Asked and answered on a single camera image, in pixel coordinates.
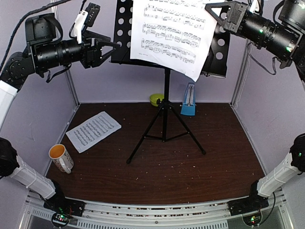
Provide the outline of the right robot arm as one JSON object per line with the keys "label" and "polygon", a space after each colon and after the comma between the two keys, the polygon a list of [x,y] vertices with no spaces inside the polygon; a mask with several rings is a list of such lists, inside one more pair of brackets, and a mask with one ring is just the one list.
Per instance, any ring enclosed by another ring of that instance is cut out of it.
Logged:
{"label": "right robot arm", "polygon": [[[295,64],[301,82],[305,81],[305,2],[282,0],[273,12],[279,21],[269,20],[259,9],[237,1],[208,3],[205,10],[227,32],[249,39],[258,48],[265,48],[280,62],[280,68]],[[251,185],[244,200],[247,210],[255,210],[280,186],[305,171],[305,135],[300,134],[284,160],[267,176]]]}

